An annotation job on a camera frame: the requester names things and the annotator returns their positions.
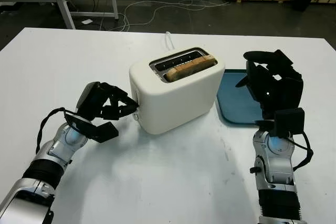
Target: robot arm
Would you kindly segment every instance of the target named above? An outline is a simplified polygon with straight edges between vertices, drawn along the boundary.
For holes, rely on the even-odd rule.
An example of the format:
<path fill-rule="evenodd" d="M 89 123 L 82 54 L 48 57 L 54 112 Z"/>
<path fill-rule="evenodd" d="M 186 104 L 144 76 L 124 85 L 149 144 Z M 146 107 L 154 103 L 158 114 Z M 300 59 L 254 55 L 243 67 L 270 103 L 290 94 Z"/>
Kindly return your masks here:
<path fill-rule="evenodd" d="M 108 99 L 111 105 L 103 106 Z M 0 224 L 51 223 L 54 213 L 50 207 L 55 189 L 73 154 L 89 138 L 102 143 L 118 136 L 118 130 L 111 122 L 94 126 L 91 121 L 97 117 L 118 120 L 135 112 L 137 107 L 137 103 L 118 87 L 92 82 L 84 89 L 74 115 L 66 113 L 69 111 L 64 108 L 53 110 L 41 123 L 35 158 L 0 204 Z M 40 149 L 43 126 L 58 111 L 64 112 L 67 123 L 61 125 L 54 139 Z"/>
<path fill-rule="evenodd" d="M 256 151 L 254 167 L 261 207 L 260 224 L 306 224 L 301 220 L 294 171 L 310 162 L 313 151 L 303 131 L 304 111 L 298 108 L 303 80 L 292 62 L 280 50 L 252 51 L 244 54 L 247 76 L 237 87 L 247 86 L 254 100 L 260 103 L 263 121 L 253 137 Z M 296 144 L 293 135 L 303 134 L 307 148 Z M 292 166 L 294 147 L 307 150 L 307 157 Z"/>

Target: black floor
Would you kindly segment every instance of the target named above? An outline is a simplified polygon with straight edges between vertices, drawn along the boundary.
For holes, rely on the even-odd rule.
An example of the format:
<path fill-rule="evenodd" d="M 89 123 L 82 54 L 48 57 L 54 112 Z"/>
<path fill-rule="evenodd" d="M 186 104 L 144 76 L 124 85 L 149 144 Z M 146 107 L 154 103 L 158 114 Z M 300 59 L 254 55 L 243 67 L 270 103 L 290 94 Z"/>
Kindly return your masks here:
<path fill-rule="evenodd" d="M 118 0 L 120 13 L 138 1 Z M 154 0 L 177 3 L 182 0 Z M 225 0 L 205 0 L 222 4 Z M 72 10 L 88 11 L 93 8 L 92 0 L 71 0 Z M 139 3 L 130 6 L 126 12 L 131 24 L 148 22 L 153 12 L 164 4 Z M 98 11 L 109 12 L 110 0 L 100 0 Z M 92 18 L 89 25 L 83 25 L 83 17 L 74 18 L 77 29 L 98 30 L 101 18 Z M 120 30 L 124 24 L 121 16 L 118 21 L 104 18 L 101 30 Z M 63 19 L 56 7 L 50 4 L 27 3 L 17 11 L 0 14 L 0 49 L 10 42 L 24 27 L 65 28 Z M 130 26 L 129 31 L 142 31 L 182 34 L 223 34 L 223 35 L 260 35 L 325 38 L 336 49 L 336 6 L 310 5 L 303 13 L 291 9 L 289 3 L 270 2 L 232 2 L 229 5 L 208 7 L 203 10 L 185 10 L 165 7 L 157 10 L 155 18 L 148 25 Z"/>

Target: blue tray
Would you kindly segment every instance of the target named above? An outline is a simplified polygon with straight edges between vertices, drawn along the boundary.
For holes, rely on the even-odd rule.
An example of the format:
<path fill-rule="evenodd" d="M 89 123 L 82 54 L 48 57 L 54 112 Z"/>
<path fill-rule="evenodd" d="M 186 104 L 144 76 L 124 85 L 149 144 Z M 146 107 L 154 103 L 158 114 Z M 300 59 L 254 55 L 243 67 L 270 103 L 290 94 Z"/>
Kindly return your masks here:
<path fill-rule="evenodd" d="M 226 69 L 219 85 L 217 99 L 222 116 L 230 123 L 255 124 L 262 120 L 260 104 L 253 100 L 247 87 L 236 88 L 246 70 Z"/>

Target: white table surface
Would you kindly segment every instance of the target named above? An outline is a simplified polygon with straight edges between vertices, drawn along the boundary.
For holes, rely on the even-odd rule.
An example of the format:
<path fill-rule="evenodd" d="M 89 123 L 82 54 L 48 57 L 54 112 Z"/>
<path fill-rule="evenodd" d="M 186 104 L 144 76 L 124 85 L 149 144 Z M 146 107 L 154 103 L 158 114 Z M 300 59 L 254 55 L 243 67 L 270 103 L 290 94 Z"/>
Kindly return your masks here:
<path fill-rule="evenodd" d="M 314 157 L 295 173 L 303 219 L 336 223 L 336 52 L 324 39 L 178 35 L 176 48 L 200 46 L 226 67 L 245 68 L 243 53 L 281 49 L 303 75 L 301 106 Z M 130 92 L 135 61 L 167 51 L 164 34 L 25 28 L 0 52 L 0 200 L 34 157 L 41 120 L 53 108 L 74 109 L 85 87 L 105 81 Z M 54 137 L 53 116 L 43 142 Z M 256 128 L 206 115 L 162 135 L 145 133 L 132 116 L 116 121 L 120 136 L 89 141 L 57 188 L 53 224 L 257 223 L 252 137 Z M 303 138 L 295 140 L 303 144 Z M 305 152 L 296 149 L 293 163 Z"/>

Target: white toaster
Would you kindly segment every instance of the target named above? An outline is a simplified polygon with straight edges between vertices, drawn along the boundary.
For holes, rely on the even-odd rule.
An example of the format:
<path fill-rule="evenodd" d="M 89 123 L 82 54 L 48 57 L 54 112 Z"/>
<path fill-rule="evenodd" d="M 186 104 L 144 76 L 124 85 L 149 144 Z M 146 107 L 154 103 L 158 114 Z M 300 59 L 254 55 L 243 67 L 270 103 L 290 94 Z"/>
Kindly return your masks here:
<path fill-rule="evenodd" d="M 178 70 L 174 78 L 167 78 Z M 148 133 L 161 134 L 206 113 L 224 70 L 220 56 L 201 48 L 174 50 L 133 64 L 129 71 L 132 98 L 139 104 L 135 118 Z"/>

